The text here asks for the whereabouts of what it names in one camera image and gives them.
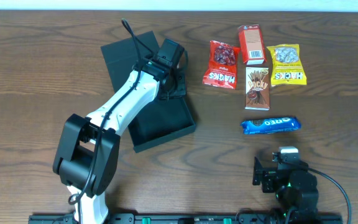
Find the red Hacks candy bag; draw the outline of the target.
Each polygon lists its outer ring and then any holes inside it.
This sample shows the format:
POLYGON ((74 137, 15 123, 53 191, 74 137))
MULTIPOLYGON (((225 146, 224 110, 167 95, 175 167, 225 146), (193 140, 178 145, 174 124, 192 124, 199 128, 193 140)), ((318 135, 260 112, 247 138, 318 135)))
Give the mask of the red Hacks candy bag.
POLYGON ((216 40, 211 40, 209 44, 208 69, 203 76, 203 84, 234 90, 240 48, 216 40))

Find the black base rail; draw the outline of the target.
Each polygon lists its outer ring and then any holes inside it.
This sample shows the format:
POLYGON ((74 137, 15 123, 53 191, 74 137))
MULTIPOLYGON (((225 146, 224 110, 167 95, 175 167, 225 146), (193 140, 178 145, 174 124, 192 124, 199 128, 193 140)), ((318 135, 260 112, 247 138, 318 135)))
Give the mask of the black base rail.
MULTIPOLYGON (((74 214, 65 215, 31 215, 28 224, 74 224, 74 214)), ((116 213, 107 217, 108 224, 256 224, 256 223, 285 223, 283 215, 240 213, 238 215, 134 215, 131 213, 116 213)), ((295 221, 290 218, 288 223, 343 223, 339 215, 322 215, 316 220, 295 221)))

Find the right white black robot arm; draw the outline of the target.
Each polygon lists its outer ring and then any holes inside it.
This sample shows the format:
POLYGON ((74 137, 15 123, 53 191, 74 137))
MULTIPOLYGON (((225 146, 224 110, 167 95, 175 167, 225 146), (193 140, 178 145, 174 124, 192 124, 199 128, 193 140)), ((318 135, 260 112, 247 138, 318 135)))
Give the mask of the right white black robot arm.
POLYGON ((261 185, 264 193, 274 193, 281 209, 273 209, 264 223, 321 223, 317 203, 317 178, 308 171, 293 146, 280 147, 273 153, 276 167, 263 167, 254 159, 253 185, 261 185))

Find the brown Pocky box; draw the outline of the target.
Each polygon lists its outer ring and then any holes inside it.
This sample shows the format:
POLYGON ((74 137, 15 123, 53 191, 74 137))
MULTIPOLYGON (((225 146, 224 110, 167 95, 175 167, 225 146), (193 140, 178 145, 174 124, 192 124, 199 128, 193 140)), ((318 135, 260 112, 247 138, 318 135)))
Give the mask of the brown Pocky box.
POLYGON ((246 110, 270 109, 269 69, 265 67, 246 68, 246 110))

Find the yellow Hacks candy bag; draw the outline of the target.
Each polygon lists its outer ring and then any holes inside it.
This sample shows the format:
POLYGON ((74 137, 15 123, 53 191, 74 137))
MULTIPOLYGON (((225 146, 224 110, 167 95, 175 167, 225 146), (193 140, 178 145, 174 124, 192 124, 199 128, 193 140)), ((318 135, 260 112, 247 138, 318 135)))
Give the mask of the yellow Hacks candy bag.
POLYGON ((298 44, 268 46, 272 58, 270 83, 277 85, 307 85, 307 77, 300 60, 298 44))

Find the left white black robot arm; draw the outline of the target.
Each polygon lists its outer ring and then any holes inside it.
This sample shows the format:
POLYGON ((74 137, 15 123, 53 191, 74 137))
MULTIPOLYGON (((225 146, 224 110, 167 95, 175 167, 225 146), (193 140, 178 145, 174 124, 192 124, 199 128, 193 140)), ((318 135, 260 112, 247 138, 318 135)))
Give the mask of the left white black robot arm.
POLYGON ((138 56, 126 82, 100 108, 86 117, 71 115, 63 126, 52 169, 71 193, 77 223, 104 223, 104 192, 117 169, 123 132, 156 98, 180 96, 179 61, 186 55, 166 39, 157 52, 138 56))

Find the blue Oreo cookie pack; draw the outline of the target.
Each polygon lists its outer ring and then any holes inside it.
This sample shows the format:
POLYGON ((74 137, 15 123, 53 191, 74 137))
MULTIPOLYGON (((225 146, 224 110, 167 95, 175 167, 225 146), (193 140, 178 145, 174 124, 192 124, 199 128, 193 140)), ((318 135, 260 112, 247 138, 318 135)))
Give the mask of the blue Oreo cookie pack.
POLYGON ((301 123, 296 117, 265 118, 243 121, 244 134, 273 134, 296 131, 301 123))

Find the red cardboard snack box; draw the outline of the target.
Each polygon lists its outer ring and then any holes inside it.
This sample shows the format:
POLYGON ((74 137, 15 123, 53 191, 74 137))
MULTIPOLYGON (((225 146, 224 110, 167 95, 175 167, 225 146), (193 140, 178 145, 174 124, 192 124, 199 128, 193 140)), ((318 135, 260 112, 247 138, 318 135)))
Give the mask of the red cardboard snack box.
POLYGON ((262 65, 266 62, 262 31, 258 24, 238 28, 242 60, 245 65, 262 65))

